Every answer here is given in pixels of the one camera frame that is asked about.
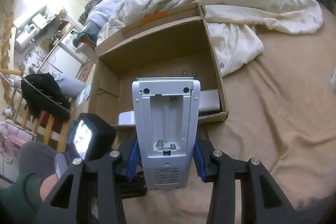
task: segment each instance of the gray pants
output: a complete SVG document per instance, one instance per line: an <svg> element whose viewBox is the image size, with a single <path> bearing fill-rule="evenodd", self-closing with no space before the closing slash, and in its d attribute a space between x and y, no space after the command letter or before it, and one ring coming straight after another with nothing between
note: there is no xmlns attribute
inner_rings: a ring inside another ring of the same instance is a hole
<svg viewBox="0 0 336 224"><path fill-rule="evenodd" d="M19 173L34 173L42 177L55 173L54 159L57 152L51 147L31 141L25 143L19 151Z"/></svg>

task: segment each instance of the metal rivet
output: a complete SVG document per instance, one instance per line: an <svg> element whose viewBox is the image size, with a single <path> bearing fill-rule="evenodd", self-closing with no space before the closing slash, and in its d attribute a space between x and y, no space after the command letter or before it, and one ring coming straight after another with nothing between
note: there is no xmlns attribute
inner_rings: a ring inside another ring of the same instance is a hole
<svg viewBox="0 0 336 224"><path fill-rule="evenodd" d="M81 163L82 163L82 159L81 159L81 158L75 158L75 159L72 161L72 163L73 163L74 165L81 164Z"/></svg>
<svg viewBox="0 0 336 224"><path fill-rule="evenodd" d="M110 153L110 156L111 157L118 157L120 155L120 152L118 150L113 150L111 153Z"/></svg>
<svg viewBox="0 0 336 224"><path fill-rule="evenodd" d="M215 157L221 157L223 155L223 152L220 150L215 150L212 153Z"/></svg>
<svg viewBox="0 0 336 224"><path fill-rule="evenodd" d="M260 160L258 160L257 158L252 158L251 163L254 165L258 165L260 163Z"/></svg>

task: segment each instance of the washing machine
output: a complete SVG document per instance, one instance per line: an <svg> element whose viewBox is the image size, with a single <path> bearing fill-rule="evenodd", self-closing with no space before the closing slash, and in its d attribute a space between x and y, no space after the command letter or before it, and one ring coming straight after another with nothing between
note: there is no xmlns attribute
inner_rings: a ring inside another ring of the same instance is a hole
<svg viewBox="0 0 336 224"><path fill-rule="evenodd" d="M73 58L78 60L81 64L85 64L88 60L87 56L82 52L75 52L78 46L77 41L77 33L76 29L72 28L70 32L61 40L60 47L63 48L68 54L70 54Z"/></svg>

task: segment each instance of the label sticker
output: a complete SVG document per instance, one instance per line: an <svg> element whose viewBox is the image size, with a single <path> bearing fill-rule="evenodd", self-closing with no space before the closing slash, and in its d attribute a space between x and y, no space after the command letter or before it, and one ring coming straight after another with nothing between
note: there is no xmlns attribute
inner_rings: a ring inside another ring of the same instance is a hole
<svg viewBox="0 0 336 224"><path fill-rule="evenodd" d="M155 184L179 183L180 173L180 166L154 168Z"/></svg>

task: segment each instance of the cream blanket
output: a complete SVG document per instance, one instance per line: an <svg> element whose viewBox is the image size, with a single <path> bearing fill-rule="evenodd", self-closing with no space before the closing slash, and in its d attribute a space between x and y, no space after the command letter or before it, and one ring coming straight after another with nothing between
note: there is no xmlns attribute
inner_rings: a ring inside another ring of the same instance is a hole
<svg viewBox="0 0 336 224"><path fill-rule="evenodd" d="M100 31L97 45L145 16L193 1L206 5L206 20L223 76L263 52L251 26L262 24L298 34L315 33L323 24L315 0L121 0Z"/></svg>

